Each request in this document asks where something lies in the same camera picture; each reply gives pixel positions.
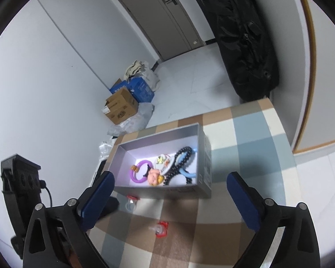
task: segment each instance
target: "purple ring toy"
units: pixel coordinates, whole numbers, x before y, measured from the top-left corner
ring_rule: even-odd
[[[143,164],[147,164],[150,168],[153,168],[153,164],[149,160],[142,160],[140,161],[136,166],[133,165],[129,171],[130,173],[130,178],[133,182],[135,183],[143,183],[147,181],[147,177],[144,177],[142,179],[137,179],[136,178],[136,173],[139,171],[140,167],[142,167]]]

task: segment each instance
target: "door frame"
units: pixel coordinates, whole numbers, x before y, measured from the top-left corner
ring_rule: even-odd
[[[161,62],[166,61],[166,60],[164,60],[164,59],[162,58],[160,52],[158,51],[158,49],[157,49],[157,48],[155,47],[155,45],[153,44],[153,42],[151,41],[150,37],[147,35],[147,33],[145,32],[144,28],[143,28],[143,27],[140,25],[140,23],[136,20],[136,18],[135,18],[134,15],[130,12],[130,10],[127,8],[127,6],[123,3],[122,0],[118,0],[118,1],[119,1],[119,3],[124,7],[124,9],[127,11],[127,13],[129,14],[129,16],[133,19],[133,21],[135,22],[135,24],[140,28],[141,32],[144,34],[144,36],[145,36],[146,39],[149,41],[149,43],[151,44],[151,46],[153,47],[153,49],[156,51],[156,53],[157,53],[157,55],[159,56]],[[185,15],[186,18],[188,19],[188,22],[190,23],[191,27],[192,27],[193,30],[195,31],[196,36],[197,36],[197,39],[198,39],[199,42],[201,43],[201,46],[199,46],[199,47],[197,47],[197,48],[200,48],[200,47],[202,47],[202,46],[205,46],[206,43],[201,39],[199,33],[197,32],[197,30],[196,30],[196,28],[195,28],[195,25],[192,23],[192,21],[191,21],[191,19],[190,19],[190,16],[187,14],[185,8],[183,7],[183,5],[181,4],[181,2],[180,2],[179,0],[176,0],[176,2],[177,2],[178,5],[181,7],[182,12],[184,13],[184,15]]]

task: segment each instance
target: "door handle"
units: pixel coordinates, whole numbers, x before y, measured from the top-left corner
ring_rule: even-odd
[[[176,2],[176,0],[167,0],[167,1],[165,1],[165,4],[169,4],[169,3],[171,3],[171,2],[173,2],[174,5],[177,5],[177,4],[178,4],[178,3]]]

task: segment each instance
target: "silver box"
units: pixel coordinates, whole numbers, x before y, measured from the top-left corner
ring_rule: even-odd
[[[192,184],[187,185],[182,175],[176,176],[183,178],[184,184],[182,185],[174,185],[172,180],[171,185],[149,186],[147,182],[136,184],[130,179],[129,170],[137,160],[158,157],[160,154],[176,153],[185,146],[197,149],[193,159],[195,163],[191,164],[193,170],[187,169],[189,172],[197,173],[197,178]],[[109,171],[115,177],[114,190],[125,196],[152,199],[211,197],[211,145],[200,124],[183,126],[119,144]]]

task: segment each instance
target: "blue cardboard box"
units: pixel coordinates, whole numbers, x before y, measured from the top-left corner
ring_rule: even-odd
[[[112,86],[110,92],[114,94],[122,87],[126,87],[138,103],[150,103],[153,100],[154,92],[142,77],[134,77],[129,82],[116,83]]]

